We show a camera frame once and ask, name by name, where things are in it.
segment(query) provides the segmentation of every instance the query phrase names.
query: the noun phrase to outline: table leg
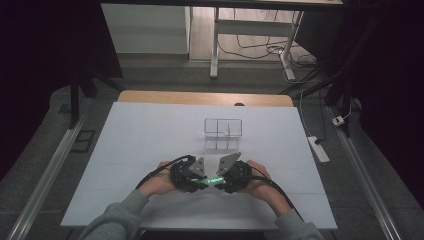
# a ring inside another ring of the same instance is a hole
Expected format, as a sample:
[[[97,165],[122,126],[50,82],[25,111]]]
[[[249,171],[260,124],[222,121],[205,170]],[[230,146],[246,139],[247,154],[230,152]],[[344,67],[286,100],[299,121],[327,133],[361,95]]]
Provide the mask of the table leg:
[[[215,21],[213,31],[213,46],[211,58],[211,72],[210,78],[216,79],[218,77],[218,29],[219,29],[219,8],[215,8]]]
[[[294,37],[296,36],[296,32],[297,32],[297,28],[299,27],[299,23],[300,23],[300,19],[302,18],[302,14],[303,12],[298,12],[293,24],[292,24],[292,29],[290,31],[290,34],[287,38],[287,44],[286,47],[284,48],[284,51],[282,53],[280,53],[280,59],[281,62],[283,63],[284,66],[284,71],[286,73],[287,76],[287,80],[289,81],[293,81],[296,80],[293,70],[291,68],[290,62],[288,60],[289,54],[290,54],[290,48],[293,44],[293,40]]]

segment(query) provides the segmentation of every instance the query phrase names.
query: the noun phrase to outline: white wall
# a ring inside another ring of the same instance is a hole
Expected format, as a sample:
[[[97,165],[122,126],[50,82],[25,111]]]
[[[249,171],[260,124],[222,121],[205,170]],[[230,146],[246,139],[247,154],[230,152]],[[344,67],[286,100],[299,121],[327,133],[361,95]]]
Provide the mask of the white wall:
[[[188,7],[102,4],[117,53],[187,54]]]

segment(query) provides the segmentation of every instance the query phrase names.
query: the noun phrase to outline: power strip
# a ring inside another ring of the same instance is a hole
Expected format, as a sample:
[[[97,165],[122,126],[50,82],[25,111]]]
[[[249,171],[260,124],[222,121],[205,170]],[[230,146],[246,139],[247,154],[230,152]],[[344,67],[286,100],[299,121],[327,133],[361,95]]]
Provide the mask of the power strip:
[[[320,163],[327,163],[330,161],[327,154],[324,151],[324,148],[322,148],[321,144],[316,144],[315,141],[317,140],[317,137],[308,137],[309,145],[311,146],[312,150],[314,151],[315,156],[318,158],[318,161]]]

